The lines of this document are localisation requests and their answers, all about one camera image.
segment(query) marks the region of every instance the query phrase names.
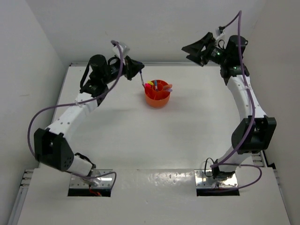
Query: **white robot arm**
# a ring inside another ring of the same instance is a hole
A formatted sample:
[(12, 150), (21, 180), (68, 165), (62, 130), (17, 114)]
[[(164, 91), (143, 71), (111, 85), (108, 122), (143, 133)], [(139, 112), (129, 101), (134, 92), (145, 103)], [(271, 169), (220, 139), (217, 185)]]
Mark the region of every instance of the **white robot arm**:
[[(104, 100), (108, 89), (107, 84), (124, 75), (131, 80), (144, 65), (126, 56), (129, 49), (123, 43), (113, 47), (115, 57), (106, 61), (103, 55), (94, 55), (89, 60), (80, 82), (80, 91), (75, 102), (46, 129), (38, 129), (34, 133), (35, 158), (40, 163), (62, 172), (90, 176), (96, 166), (84, 155), (74, 154), (68, 144), (77, 127)], [(89, 80), (85, 82), (89, 69), (92, 69)]]
[[(240, 37), (241, 55), (247, 44), (248, 41)], [(237, 165), (252, 153), (267, 149), (276, 127), (275, 118), (268, 117), (256, 99), (248, 69), (240, 63), (238, 47), (237, 35), (231, 36), (226, 48), (222, 48), (216, 43), (212, 33), (208, 32), (201, 40), (182, 48), (189, 54), (187, 59), (202, 67), (209, 61), (220, 65), (221, 76), (231, 91), (240, 114), (240, 124), (232, 134), (232, 146), (211, 166), (213, 179), (225, 180), (231, 177)]]

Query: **metal mounting plate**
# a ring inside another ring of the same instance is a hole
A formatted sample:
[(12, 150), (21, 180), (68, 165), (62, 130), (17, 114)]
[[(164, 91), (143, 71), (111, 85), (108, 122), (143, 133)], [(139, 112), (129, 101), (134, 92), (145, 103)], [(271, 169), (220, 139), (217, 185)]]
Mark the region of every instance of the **metal mounting plate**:
[[(204, 174), (204, 170), (195, 170), (197, 196), (240, 195), (236, 189), (238, 187), (238, 181), (235, 174), (226, 180), (213, 179), (213, 177), (210, 177), (212, 175), (211, 170), (206, 170), (206, 175)], [(222, 191), (222, 189), (232, 189), (232, 192), (225, 192)]]
[[(112, 170), (94, 169), (91, 176), (103, 175), (112, 172)], [(91, 190), (100, 191), (102, 196), (110, 196), (111, 186), (113, 184), (114, 174), (100, 177), (92, 180), (84, 180), (78, 176), (71, 176), (68, 196), (90, 196)]]

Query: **orange bowl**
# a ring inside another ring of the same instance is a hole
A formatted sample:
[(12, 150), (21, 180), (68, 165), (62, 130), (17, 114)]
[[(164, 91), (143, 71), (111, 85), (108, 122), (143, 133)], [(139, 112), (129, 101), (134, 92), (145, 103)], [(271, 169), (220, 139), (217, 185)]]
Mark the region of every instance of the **orange bowl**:
[(163, 87), (165, 85), (168, 85), (167, 82), (162, 80), (156, 81), (158, 91), (155, 91), (154, 85), (152, 86), (152, 88), (145, 88), (145, 98), (148, 105), (154, 108), (160, 108), (168, 103), (171, 93), (163, 90)]

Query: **white table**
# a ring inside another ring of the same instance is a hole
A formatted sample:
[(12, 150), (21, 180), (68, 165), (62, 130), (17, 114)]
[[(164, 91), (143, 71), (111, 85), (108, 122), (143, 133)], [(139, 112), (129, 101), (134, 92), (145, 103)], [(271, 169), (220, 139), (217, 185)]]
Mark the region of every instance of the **white table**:
[[(84, 69), (69, 67), (59, 104), (75, 99)], [(196, 197), (193, 169), (202, 168), (207, 157), (222, 156), (239, 124), (219, 67), (152, 65), (143, 77), (173, 84), (164, 108), (147, 106), (139, 76), (123, 77), (69, 143), (98, 168), (118, 173), (112, 197), (67, 197), (70, 175), (41, 165), (19, 225), (289, 224), (270, 168), (240, 196)], [(63, 111), (57, 109), (54, 119)], [(240, 186), (257, 176), (254, 168), (237, 170)]]

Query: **marker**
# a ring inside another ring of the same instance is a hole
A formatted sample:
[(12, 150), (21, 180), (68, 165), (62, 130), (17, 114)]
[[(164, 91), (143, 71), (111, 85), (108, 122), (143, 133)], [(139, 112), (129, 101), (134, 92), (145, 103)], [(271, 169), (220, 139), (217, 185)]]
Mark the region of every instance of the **marker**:
[(171, 84), (165, 85), (165, 86), (164, 86), (164, 90), (170, 89), (170, 88), (172, 88), (172, 86), (173, 86), (173, 85), (171, 85)]
[(155, 86), (155, 90), (158, 91), (158, 82), (156, 80), (154, 81), (154, 86)]
[(146, 83), (145, 88), (151, 88), (151, 85), (149, 83)]

